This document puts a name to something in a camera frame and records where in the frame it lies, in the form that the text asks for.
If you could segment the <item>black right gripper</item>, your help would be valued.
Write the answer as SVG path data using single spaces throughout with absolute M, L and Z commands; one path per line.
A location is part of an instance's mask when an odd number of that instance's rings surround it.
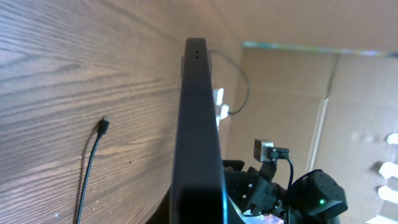
M 242 214 L 259 216 L 269 213 L 277 204 L 275 185 L 250 167 L 243 171 L 244 162 L 223 160 L 227 194 Z

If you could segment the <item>blue Samsung Galaxy smartphone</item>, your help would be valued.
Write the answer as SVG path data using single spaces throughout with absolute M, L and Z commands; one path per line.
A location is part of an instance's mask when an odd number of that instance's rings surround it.
M 228 198 L 204 38 L 188 38 L 185 43 L 170 186 L 170 221 L 228 221 Z

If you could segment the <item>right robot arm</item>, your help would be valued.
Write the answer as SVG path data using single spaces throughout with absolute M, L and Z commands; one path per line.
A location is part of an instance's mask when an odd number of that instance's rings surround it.
M 244 162 L 224 160 L 224 176 L 232 223 L 266 221 L 281 223 L 340 223 L 347 211 L 345 191 L 321 169 L 304 174 L 288 187 L 272 181 L 277 162 L 263 162 L 260 170 L 243 170 Z

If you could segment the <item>white charger plug adapter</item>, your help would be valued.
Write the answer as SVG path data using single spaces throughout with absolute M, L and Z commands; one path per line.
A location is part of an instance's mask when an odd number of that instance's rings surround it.
M 225 119 L 229 115 L 229 106 L 222 105 L 220 110 L 220 119 Z

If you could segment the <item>white power strip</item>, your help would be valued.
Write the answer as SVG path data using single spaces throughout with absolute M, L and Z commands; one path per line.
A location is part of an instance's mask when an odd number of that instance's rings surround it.
M 223 95 L 224 95 L 224 89 L 223 88 L 217 88 L 213 90 L 213 99 L 214 99 L 214 104 L 215 104 L 215 119 L 216 119 L 216 127 L 219 129 L 220 126 L 220 121 L 223 119 Z

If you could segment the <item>brown cardboard backdrop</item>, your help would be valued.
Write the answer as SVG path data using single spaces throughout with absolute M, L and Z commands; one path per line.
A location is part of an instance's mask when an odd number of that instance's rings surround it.
M 259 167 L 255 139 L 290 149 L 295 176 L 322 169 L 346 191 L 343 223 L 395 223 L 397 1 L 216 1 L 242 43 L 225 148 Z

